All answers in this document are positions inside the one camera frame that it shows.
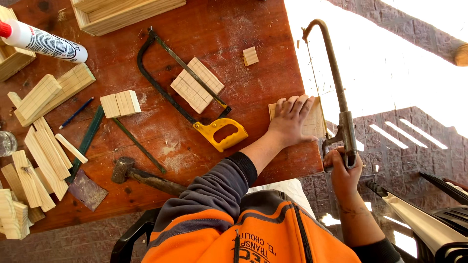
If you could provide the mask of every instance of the hacksaw handle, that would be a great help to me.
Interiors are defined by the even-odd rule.
[[[234,125],[237,128],[237,131],[222,139],[220,142],[215,141],[215,132],[229,124]],[[229,118],[217,119],[210,125],[203,125],[200,122],[196,122],[193,127],[199,131],[220,153],[229,147],[238,144],[249,136],[240,123]]]

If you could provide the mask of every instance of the wooden workbench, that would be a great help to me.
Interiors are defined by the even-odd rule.
[[[11,8],[18,20],[76,41],[88,50],[86,64],[97,81],[45,116],[53,131],[59,132],[59,126],[94,96],[90,106],[60,131],[72,144],[79,146],[100,104],[99,97],[135,90],[143,112],[121,117],[120,121],[167,168],[164,177],[182,185],[188,185],[195,176],[203,175],[222,158],[261,137],[270,123],[269,103],[304,93],[282,1],[188,0],[186,6],[102,37],[93,37],[78,29],[67,0],[22,0]],[[219,153],[141,75],[136,63],[137,53],[146,40],[148,26],[152,26],[182,60],[188,63],[196,56],[225,84],[219,96],[233,109],[228,117],[247,130],[249,137],[246,140]],[[246,67],[242,50],[251,46],[256,47],[260,62]],[[169,93],[196,119],[209,123],[222,111],[212,102],[202,115],[198,115],[170,88],[182,68],[159,45],[150,47],[143,61],[153,77],[164,88],[169,87]],[[15,91],[23,98],[45,74],[59,77],[74,65],[38,55],[30,65],[0,84],[2,130],[16,136],[18,149],[25,149],[31,160],[23,142],[28,129],[21,127],[14,115],[9,116],[13,104],[7,93]],[[109,191],[108,196],[95,212],[91,212],[72,195],[66,194],[56,208],[46,213],[45,219],[31,228],[32,232],[153,209],[171,197],[135,180],[122,185],[110,180],[114,160],[121,156],[134,158],[137,168],[161,175],[111,120],[103,120],[86,156],[89,162],[81,167],[89,178]],[[0,158],[2,167],[11,162],[11,157]],[[283,150],[262,172],[256,185],[322,171],[317,143],[303,143]],[[5,188],[8,187],[3,175],[0,180]]]

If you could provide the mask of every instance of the blue pencil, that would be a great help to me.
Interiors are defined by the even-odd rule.
[[[73,113],[73,115],[68,120],[66,120],[66,122],[64,122],[62,126],[59,127],[59,129],[62,130],[63,127],[65,127],[73,118],[75,118],[75,116],[78,115],[78,113],[80,113],[93,99],[94,97],[91,97],[87,102],[85,102],[85,104],[83,104],[83,106],[81,106],[75,113]]]

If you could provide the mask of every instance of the black chair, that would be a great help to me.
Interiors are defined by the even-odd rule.
[[[130,263],[132,260],[133,245],[143,234],[146,234],[146,245],[149,243],[154,223],[161,208],[146,211],[138,221],[130,227],[114,245],[110,256],[110,263]]]

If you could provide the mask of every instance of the glue tube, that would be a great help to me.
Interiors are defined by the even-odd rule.
[[[74,63],[85,62],[88,58],[88,51],[82,45],[14,19],[0,22],[0,37],[7,45]]]

